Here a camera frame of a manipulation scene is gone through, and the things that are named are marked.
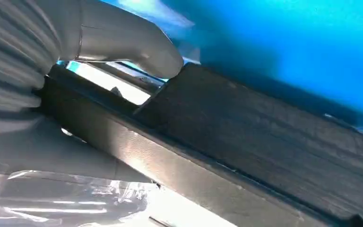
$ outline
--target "dark textured surface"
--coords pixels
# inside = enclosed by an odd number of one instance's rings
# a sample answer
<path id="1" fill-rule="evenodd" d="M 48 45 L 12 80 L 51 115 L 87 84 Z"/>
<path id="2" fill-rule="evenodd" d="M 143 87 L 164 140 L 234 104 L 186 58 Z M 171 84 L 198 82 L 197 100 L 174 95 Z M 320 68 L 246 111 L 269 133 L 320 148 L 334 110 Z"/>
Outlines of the dark textured surface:
<path id="1" fill-rule="evenodd" d="M 136 117 L 298 201 L 363 217 L 363 135 L 351 129 L 193 64 Z"/>
<path id="2" fill-rule="evenodd" d="M 46 78 L 40 93 L 44 112 L 87 143 L 156 182 L 240 227 L 340 223 L 139 124 L 116 99 L 99 102 L 99 93 L 107 91 L 91 86 L 97 95 L 92 97 L 92 91 L 76 89 L 80 79 L 69 73 Z"/>

